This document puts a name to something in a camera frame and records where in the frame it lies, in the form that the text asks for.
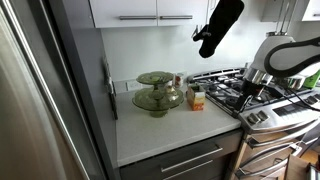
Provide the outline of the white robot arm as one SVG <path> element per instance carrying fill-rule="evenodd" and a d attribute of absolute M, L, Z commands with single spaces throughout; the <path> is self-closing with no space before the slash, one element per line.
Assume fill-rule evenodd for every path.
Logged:
<path fill-rule="evenodd" d="M 243 96 L 257 96 L 272 79 L 284 88 L 300 89 L 320 69 L 320 37 L 295 41 L 287 35 L 268 36 L 244 75 Z"/>

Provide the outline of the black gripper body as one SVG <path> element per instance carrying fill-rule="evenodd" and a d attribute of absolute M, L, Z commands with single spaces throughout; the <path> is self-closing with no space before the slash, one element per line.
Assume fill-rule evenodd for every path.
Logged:
<path fill-rule="evenodd" d="M 255 84 L 248 80 L 244 80 L 241 88 L 242 96 L 245 98 L 256 97 L 262 92 L 263 88 L 264 86 L 261 84 Z"/>

